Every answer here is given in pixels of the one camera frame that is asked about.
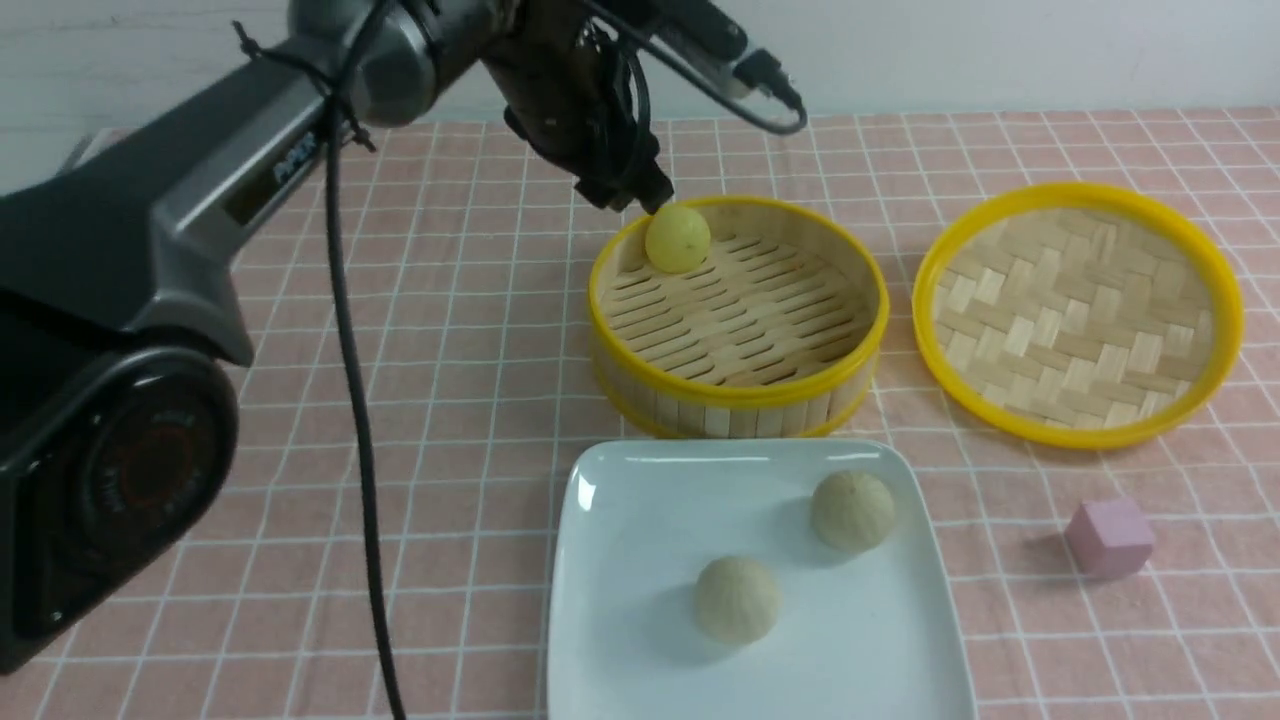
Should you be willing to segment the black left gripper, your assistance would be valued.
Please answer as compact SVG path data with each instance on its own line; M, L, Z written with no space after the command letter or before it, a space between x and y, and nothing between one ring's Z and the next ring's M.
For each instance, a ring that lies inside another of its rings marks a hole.
M509 32L481 59L508 127L600 210L660 210L675 187L659 143L631 109L628 50L602 37L580 1L517 1Z

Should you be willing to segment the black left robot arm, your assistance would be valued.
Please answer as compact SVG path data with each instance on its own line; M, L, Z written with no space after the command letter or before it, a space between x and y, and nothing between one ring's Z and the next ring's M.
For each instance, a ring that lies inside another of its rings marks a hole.
M474 64L509 128L598 208L671 186L608 10L655 1L292 1L287 36L84 164L3 199L3 673L163 556L232 470L230 268L326 160L426 114Z

